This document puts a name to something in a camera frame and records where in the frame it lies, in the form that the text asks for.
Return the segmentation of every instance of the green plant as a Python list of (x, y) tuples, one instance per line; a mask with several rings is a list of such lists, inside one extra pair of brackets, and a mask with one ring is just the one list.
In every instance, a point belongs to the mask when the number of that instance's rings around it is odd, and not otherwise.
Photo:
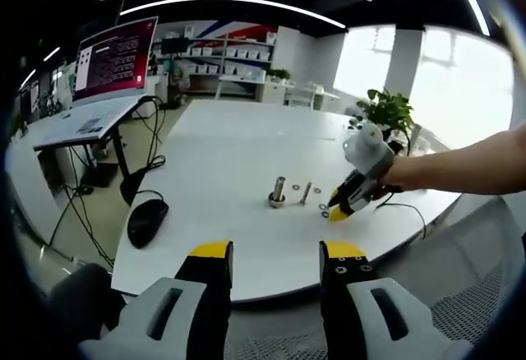
[(384, 133), (384, 138), (389, 137), (393, 130), (398, 130), (407, 135), (408, 129), (413, 125), (408, 98), (400, 93), (391, 95), (388, 90), (383, 92), (370, 89), (367, 91), (370, 101), (358, 101), (357, 106), (363, 110), (369, 122), (378, 125)]
[(290, 72), (288, 72), (284, 68), (278, 70), (274, 70), (271, 68), (269, 71), (266, 72), (266, 75), (279, 79), (290, 79)]

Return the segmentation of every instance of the human arm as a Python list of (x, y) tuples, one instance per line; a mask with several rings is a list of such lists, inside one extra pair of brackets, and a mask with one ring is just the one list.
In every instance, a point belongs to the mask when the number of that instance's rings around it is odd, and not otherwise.
[(405, 191), (507, 194), (526, 190), (526, 123), (458, 150), (397, 157), (381, 185)]

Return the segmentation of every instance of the metal bolt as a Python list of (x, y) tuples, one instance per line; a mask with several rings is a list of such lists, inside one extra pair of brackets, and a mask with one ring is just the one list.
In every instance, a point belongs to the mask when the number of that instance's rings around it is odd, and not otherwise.
[(274, 185), (274, 191), (272, 192), (272, 199), (274, 201), (281, 201), (283, 198), (283, 187), (285, 185), (285, 177), (278, 177)]
[(311, 186), (312, 186), (312, 182), (309, 182), (306, 186), (305, 186), (305, 191), (303, 192), (303, 197), (302, 199), (299, 201), (301, 202), (302, 204), (305, 205), (305, 202), (307, 201), (307, 196), (309, 195), (309, 191), (311, 190)]

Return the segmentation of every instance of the black computer mouse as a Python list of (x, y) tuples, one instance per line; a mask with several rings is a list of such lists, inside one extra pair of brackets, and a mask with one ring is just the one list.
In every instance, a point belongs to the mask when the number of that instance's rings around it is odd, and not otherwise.
[(128, 220), (128, 238), (137, 249), (148, 245), (155, 237), (164, 216), (168, 212), (168, 204), (159, 199), (148, 200), (137, 206)]

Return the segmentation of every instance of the small plant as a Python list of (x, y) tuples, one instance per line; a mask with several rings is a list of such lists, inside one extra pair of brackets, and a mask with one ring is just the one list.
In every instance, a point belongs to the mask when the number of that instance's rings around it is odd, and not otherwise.
[(290, 79), (290, 72), (285, 70), (284, 68), (273, 70), (272, 68), (266, 72), (266, 75), (273, 77), (273, 78), (279, 78), (279, 79)]
[[(370, 89), (367, 91), (370, 101), (358, 101), (357, 106), (365, 113), (369, 122), (375, 123), (382, 131), (384, 140), (387, 141), (393, 130), (401, 131), (407, 136), (408, 129), (413, 125), (409, 99), (400, 93), (391, 95), (388, 90), (383, 92)], [(355, 116), (361, 122), (363, 118)]]

